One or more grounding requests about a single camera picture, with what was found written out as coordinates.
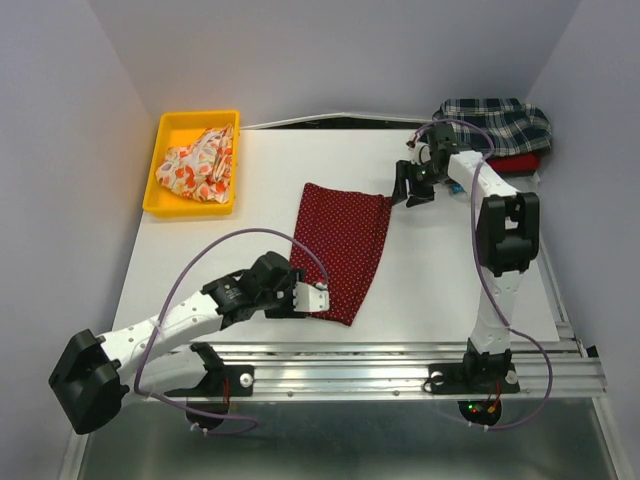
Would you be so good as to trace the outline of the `dark red polka dot skirt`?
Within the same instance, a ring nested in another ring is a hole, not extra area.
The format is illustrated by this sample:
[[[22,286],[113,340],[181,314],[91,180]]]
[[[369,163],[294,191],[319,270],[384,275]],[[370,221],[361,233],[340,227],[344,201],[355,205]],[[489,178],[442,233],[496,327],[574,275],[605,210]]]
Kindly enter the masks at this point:
[[[304,186],[290,263],[309,284],[328,281],[330,308],[316,318],[353,324],[382,257],[391,207],[381,194]]]

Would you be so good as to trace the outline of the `navy white plaid skirt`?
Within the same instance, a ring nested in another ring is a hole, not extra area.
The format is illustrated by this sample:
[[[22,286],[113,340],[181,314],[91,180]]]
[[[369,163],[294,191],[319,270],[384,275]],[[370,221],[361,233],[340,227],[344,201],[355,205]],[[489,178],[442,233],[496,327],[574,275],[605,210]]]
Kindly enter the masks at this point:
[[[552,146],[551,125],[543,111],[515,98],[448,99],[433,119],[475,125],[491,139],[494,157],[545,152]]]

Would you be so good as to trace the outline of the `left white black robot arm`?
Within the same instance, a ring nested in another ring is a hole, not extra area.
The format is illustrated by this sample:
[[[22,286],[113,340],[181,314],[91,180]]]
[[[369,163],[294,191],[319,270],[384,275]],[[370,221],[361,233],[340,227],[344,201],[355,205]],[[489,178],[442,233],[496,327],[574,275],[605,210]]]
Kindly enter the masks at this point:
[[[79,434],[109,423],[132,396],[149,396],[141,386],[145,366],[198,338],[249,320],[305,318],[329,305],[327,285],[310,285],[304,272],[276,252],[213,280],[174,308],[130,327],[94,335],[85,329],[70,338],[48,383]]]

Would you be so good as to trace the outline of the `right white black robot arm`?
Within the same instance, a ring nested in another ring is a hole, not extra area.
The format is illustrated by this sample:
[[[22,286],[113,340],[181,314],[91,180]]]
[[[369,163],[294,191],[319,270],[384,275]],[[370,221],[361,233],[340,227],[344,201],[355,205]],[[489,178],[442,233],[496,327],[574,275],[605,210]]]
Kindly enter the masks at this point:
[[[423,388],[435,395],[517,393],[510,336],[515,299],[539,253],[540,200],[505,181],[485,154],[460,141],[455,121],[433,120],[408,146],[412,159],[396,163],[393,204],[434,200],[437,184],[456,183],[469,195],[471,241],[481,294],[463,359],[429,367]]]

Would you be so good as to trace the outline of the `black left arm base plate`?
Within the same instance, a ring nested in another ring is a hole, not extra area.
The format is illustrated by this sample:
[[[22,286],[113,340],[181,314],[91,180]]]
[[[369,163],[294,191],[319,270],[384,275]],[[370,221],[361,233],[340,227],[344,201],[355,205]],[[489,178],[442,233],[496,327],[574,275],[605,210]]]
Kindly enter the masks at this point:
[[[196,383],[189,386],[180,381],[178,386],[166,390],[169,398],[250,397],[253,394],[255,368],[251,364],[220,364],[205,366],[203,374],[196,375]]]

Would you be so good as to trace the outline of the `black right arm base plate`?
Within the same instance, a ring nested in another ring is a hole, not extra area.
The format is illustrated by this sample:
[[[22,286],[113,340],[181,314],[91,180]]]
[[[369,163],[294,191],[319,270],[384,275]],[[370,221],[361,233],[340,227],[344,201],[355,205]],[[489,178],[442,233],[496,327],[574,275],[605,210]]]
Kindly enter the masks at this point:
[[[461,362],[431,363],[423,389],[434,395],[474,396],[489,393],[516,394],[520,392],[515,366],[506,369],[489,368],[468,373]]]

